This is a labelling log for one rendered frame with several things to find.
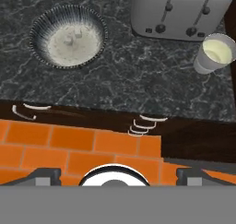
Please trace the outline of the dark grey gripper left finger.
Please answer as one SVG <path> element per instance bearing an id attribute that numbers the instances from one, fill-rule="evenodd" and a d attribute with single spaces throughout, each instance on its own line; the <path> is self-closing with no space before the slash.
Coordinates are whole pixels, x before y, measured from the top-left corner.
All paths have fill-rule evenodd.
<path id="1" fill-rule="evenodd" d="M 60 186 L 60 177 L 59 168 L 38 168 L 23 178 L 5 183 L 5 186 Z"/>

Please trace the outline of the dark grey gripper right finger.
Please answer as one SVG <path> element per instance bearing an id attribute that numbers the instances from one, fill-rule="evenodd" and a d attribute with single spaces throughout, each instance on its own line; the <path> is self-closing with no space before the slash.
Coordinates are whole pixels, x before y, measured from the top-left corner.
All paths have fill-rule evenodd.
<path id="1" fill-rule="evenodd" d="M 212 186 L 212 185 L 232 185 L 218 178 L 213 178 L 206 172 L 194 168 L 179 168 L 176 170 L 177 185 L 185 186 Z"/>

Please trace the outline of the blue striped ice bowl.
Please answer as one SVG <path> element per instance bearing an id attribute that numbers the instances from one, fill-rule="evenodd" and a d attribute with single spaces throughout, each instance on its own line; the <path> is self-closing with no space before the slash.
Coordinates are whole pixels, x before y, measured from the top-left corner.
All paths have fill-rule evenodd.
<path id="1" fill-rule="evenodd" d="M 74 31 L 82 32 L 76 39 Z M 73 46 L 64 40 L 73 39 Z M 56 6 L 41 14 L 29 32 L 29 48 L 42 63 L 57 69 L 75 69 L 98 59 L 105 49 L 108 29 L 104 19 L 90 7 Z"/>

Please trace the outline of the dark wooden drawer stack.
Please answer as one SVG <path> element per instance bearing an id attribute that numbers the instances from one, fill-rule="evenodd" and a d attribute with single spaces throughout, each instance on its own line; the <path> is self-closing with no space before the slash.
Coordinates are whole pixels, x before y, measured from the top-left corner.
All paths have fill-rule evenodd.
<path id="1" fill-rule="evenodd" d="M 161 156 L 236 163 L 236 123 L 169 117 L 148 130 L 161 136 Z"/>

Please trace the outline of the white and black round object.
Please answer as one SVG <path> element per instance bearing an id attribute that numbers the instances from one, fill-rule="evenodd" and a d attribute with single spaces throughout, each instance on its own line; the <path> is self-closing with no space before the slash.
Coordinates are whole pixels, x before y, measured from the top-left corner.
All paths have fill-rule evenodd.
<path id="1" fill-rule="evenodd" d="M 149 186 L 146 177 L 139 171 L 118 163 L 108 163 L 87 172 L 79 186 Z"/>

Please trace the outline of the dark wooden cabinet door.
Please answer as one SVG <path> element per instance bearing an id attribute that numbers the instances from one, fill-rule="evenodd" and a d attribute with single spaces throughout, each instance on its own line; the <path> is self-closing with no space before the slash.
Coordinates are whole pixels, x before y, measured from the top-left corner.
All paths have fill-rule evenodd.
<path id="1" fill-rule="evenodd" d="M 28 116 L 36 115 L 37 119 L 28 121 L 18 117 L 11 110 L 14 104 L 17 105 L 20 113 Z M 82 110 L 70 106 L 52 106 L 50 110 L 39 111 L 24 107 L 23 102 L 20 101 L 0 100 L 0 119 L 13 121 L 57 124 L 126 133 L 135 118 L 136 115 L 132 113 Z"/>

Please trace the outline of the silver toaster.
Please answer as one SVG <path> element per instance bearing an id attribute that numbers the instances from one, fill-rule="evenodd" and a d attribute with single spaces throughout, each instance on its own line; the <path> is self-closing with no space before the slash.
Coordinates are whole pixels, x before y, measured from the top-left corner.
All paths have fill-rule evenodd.
<path id="1" fill-rule="evenodd" d="M 143 37 L 202 41 L 213 33 L 232 0 L 132 0 L 132 30 Z"/>

